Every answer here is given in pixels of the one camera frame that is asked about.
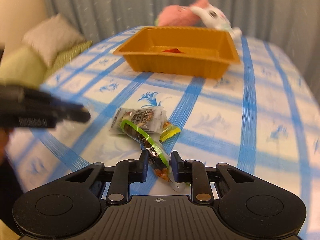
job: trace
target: white plush bunny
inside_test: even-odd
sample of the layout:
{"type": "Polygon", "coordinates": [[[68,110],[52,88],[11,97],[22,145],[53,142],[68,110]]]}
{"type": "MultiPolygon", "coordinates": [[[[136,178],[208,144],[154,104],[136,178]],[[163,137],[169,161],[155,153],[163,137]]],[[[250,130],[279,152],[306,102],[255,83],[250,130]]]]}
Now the white plush bunny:
{"type": "Polygon", "coordinates": [[[191,6],[190,9],[201,18],[204,25],[208,28],[228,31],[233,40],[241,37],[241,30],[238,27],[231,28],[229,20],[217,7],[209,4],[207,8],[191,6]]]}

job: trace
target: table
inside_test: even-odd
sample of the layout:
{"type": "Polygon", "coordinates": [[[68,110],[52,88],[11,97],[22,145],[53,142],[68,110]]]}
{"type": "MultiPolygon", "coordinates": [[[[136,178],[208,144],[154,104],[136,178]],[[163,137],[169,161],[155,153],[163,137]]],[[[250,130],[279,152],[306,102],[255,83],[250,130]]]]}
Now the table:
{"type": "MultiPolygon", "coordinates": [[[[120,106],[163,106],[182,129],[165,141],[167,153],[215,167],[226,162],[298,195],[308,211],[300,236],[320,239],[320,114],[304,79],[273,44],[235,42],[241,65],[220,80],[134,72],[112,52],[140,28],[124,31],[79,55],[42,90],[89,106],[88,124],[59,124],[56,130],[16,129],[8,147],[25,190],[93,162],[113,166],[137,159],[140,146],[111,136],[108,126],[120,106]]],[[[151,169],[131,194],[177,194],[151,169]]]]}

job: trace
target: stuffed animal ear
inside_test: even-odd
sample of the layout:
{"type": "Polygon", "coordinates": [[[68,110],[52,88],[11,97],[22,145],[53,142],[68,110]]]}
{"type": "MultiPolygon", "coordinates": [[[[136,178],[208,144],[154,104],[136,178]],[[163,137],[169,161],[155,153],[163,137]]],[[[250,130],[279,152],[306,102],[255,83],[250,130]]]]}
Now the stuffed animal ear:
{"type": "Polygon", "coordinates": [[[207,11],[205,9],[202,9],[198,6],[190,6],[190,10],[195,14],[198,15],[200,18],[204,15],[207,14],[207,11]]]}
{"type": "Polygon", "coordinates": [[[193,4],[191,4],[190,6],[198,6],[200,8],[206,8],[209,5],[210,5],[210,3],[208,0],[197,0],[193,4]]]}

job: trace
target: green ribbon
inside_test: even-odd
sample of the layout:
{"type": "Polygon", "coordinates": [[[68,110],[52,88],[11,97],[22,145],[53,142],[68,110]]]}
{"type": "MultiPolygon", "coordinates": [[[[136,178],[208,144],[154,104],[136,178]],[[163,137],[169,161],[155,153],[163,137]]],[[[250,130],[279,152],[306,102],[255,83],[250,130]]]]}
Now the green ribbon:
{"type": "Polygon", "coordinates": [[[151,146],[154,148],[154,150],[156,151],[156,153],[158,154],[159,158],[162,160],[162,162],[167,166],[167,168],[169,168],[169,162],[167,161],[167,159],[165,158],[162,149],[160,149],[160,147],[156,144],[156,142],[150,137],[150,135],[148,135],[144,130],[142,130],[140,127],[136,126],[133,122],[130,122],[129,120],[123,120],[121,122],[121,130],[125,133],[126,131],[124,130],[124,125],[127,124],[130,127],[132,127],[134,130],[136,130],[139,134],[141,134],[150,144],[151,146]]]}

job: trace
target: pink plush toy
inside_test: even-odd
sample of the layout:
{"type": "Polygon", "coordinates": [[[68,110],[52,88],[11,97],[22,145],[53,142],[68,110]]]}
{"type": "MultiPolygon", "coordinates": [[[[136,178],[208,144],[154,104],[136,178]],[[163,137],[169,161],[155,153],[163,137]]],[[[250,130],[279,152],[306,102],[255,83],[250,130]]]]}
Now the pink plush toy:
{"type": "Polygon", "coordinates": [[[209,6],[208,0],[197,0],[188,6],[170,5],[165,7],[159,14],[156,26],[192,26],[200,21],[200,17],[194,14],[191,6],[206,8],[209,6]]]}

